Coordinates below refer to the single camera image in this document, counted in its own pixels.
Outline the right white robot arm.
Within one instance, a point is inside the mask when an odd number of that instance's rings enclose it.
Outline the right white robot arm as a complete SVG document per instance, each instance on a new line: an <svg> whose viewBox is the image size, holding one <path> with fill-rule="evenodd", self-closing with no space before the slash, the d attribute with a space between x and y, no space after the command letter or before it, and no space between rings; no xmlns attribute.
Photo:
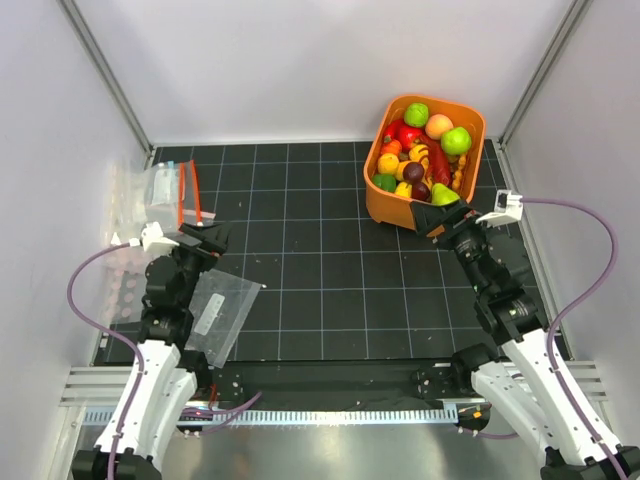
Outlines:
<svg viewBox="0 0 640 480"><path fill-rule="evenodd" d="M618 242L606 220L611 254L598 279L553 321L539 316L522 287L526 251L493 228L521 220L527 197L510 190L496 195L493 211L481 214L463 200L444 206L410 204L418 235L433 234L439 246L455 254L474 293L474 310L492 337L524 377L521 387L484 344L451 358L450 382L463 396L476 393L500 413L533 451L543 479L636 479L639 449L625 446L594 410L555 349L555 333L564 317L607 279L618 256Z"/></svg>

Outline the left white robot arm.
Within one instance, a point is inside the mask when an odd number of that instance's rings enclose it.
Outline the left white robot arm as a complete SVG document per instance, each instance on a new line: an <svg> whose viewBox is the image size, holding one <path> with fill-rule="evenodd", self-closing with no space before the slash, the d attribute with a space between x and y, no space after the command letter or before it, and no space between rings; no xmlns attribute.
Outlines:
<svg viewBox="0 0 640 480"><path fill-rule="evenodd" d="M144 229L145 249L167 251L145 269L137 339L100 329L129 347L134 362L112 419L91 449L76 453L74 478L161 478L163 457L184 405L211 390L205 354L185 348L194 323L189 306L201 275L226 253L230 230L228 223L182 224L170 235L156 224Z"/></svg>

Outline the orange zipper clear bag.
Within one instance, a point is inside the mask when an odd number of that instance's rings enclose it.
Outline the orange zipper clear bag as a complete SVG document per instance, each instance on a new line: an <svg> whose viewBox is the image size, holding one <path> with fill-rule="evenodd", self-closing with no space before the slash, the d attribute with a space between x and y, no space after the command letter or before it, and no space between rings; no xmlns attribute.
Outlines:
<svg viewBox="0 0 640 480"><path fill-rule="evenodd" d="M143 173L144 219L158 223L165 233L177 232L186 223L211 225L215 213L202 208L194 160L159 163Z"/></svg>

